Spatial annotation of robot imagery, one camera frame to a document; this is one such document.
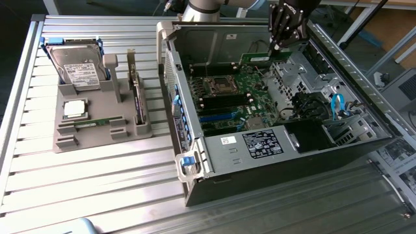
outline blue cable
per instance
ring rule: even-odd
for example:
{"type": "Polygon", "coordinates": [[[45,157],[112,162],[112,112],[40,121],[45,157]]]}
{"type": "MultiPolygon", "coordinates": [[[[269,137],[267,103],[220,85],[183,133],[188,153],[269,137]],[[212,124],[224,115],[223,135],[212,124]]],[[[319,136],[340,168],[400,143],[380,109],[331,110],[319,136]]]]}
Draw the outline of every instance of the blue cable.
{"type": "Polygon", "coordinates": [[[332,109],[332,119],[336,120],[336,102],[337,102],[337,97],[339,97],[339,110],[340,111],[345,111],[345,104],[344,104],[344,96],[343,94],[335,94],[332,96],[332,100],[331,100],[331,109],[332,109]]]}

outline green circuit board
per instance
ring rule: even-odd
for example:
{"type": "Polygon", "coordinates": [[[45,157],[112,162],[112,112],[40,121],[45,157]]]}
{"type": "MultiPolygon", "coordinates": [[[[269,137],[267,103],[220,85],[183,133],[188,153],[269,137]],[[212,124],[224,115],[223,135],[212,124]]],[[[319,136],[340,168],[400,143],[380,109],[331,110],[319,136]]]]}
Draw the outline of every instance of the green circuit board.
{"type": "MultiPolygon", "coordinates": [[[[268,86],[268,84],[271,85],[273,81],[272,79],[264,79],[263,81],[261,74],[253,66],[243,65],[235,75],[193,77],[189,81],[192,98],[197,107],[197,103],[201,97],[219,97],[249,93],[251,97],[253,98],[253,101],[247,105],[228,107],[229,113],[233,114],[232,119],[201,123],[203,130],[208,136],[211,135],[211,132],[215,133],[212,135],[221,134],[221,129],[229,130],[229,132],[247,131],[247,120],[255,117],[261,118],[264,127],[273,125],[277,117],[276,107],[268,90],[264,88],[268,86]],[[224,77],[235,82],[236,90],[233,90],[233,92],[231,91],[228,94],[215,95],[211,92],[208,80],[224,77]]],[[[197,108],[197,113],[199,117],[201,117],[200,113],[203,113],[203,111],[200,108],[197,108]]]]}

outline white label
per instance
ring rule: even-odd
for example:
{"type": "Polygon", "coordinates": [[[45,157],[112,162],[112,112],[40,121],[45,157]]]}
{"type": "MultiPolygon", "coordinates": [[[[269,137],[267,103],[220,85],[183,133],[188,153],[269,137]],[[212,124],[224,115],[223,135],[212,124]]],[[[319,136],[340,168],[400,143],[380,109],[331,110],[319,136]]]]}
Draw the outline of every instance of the white label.
{"type": "Polygon", "coordinates": [[[77,125],[76,128],[93,127],[96,125],[97,125],[96,123],[87,123],[87,124],[77,125]]]}
{"type": "Polygon", "coordinates": [[[77,114],[77,115],[67,115],[68,118],[75,118],[75,117],[80,117],[81,114],[77,114]]]}
{"type": "Polygon", "coordinates": [[[233,144],[233,143],[236,143],[236,139],[233,136],[223,137],[221,143],[223,143],[223,145],[233,144]]]}
{"type": "Polygon", "coordinates": [[[75,87],[99,85],[99,76],[93,63],[64,65],[75,87]]]}
{"type": "Polygon", "coordinates": [[[257,57],[257,58],[249,59],[251,62],[268,61],[268,60],[269,60],[269,57],[257,57]]]}
{"type": "Polygon", "coordinates": [[[225,39],[227,39],[227,40],[233,40],[233,39],[236,39],[236,34],[227,34],[225,39]]]}

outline metal bracket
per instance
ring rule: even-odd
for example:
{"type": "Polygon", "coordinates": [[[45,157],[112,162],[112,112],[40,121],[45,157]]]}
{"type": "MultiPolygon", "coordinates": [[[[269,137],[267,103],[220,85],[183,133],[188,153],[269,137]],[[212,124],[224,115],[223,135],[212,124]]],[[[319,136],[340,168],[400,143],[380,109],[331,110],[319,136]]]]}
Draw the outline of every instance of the metal bracket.
{"type": "Polygon", "coordinates": [[[393,109],[388,101],[384,99],[383,95],[380,94],[377,89],[373,87],[372,83],[368,81],[364,74],[360,72],[359,68],[356,67],[355,63],[352,62],[347,54],[337,47],[336,43],[332,41],[325,31],[321,29],[321,27],[317,24],[311,23],[309,28],[312,29],[319,39],[323,41],[324,45],[327,46],[328,50],[333,54],[335,58],[339,60],[340,64],[344,66],[351,77],[356,81],[357,85],[361,87],[363,91],[369,96],[377,108],[381,110],[381,112],[385,115],[389,114],[392,118],[397,120],[397,123],[411,135],[416,135],[416,131],[412,130],[411,126],[408,125],[408,123],[405,122],[400,114],[396,112],[396,110],[393,109]]]}
{"type": "Polygon", "coordinates": [[[156,25],[156,54],[157,64],[163,64],[161,61],[161,40],[165,40],[169,35],[175,32],[175,28],[171,21],[161,21],[156,25]]]}

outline blue pcie slot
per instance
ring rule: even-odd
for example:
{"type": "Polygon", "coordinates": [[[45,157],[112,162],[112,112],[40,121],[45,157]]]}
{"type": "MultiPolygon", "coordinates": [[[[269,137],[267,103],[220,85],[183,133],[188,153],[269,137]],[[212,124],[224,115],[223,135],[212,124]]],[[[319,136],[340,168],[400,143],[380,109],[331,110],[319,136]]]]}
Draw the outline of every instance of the blue pcie slot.
{"type": "Polygon", "coordinates": [[[235,118],[235,113],[216,115],[216,116],[207,116],[200,118],[200,122],[211,122],[211,121],[220,121],[220,120],[228,120],[235,118]]]}

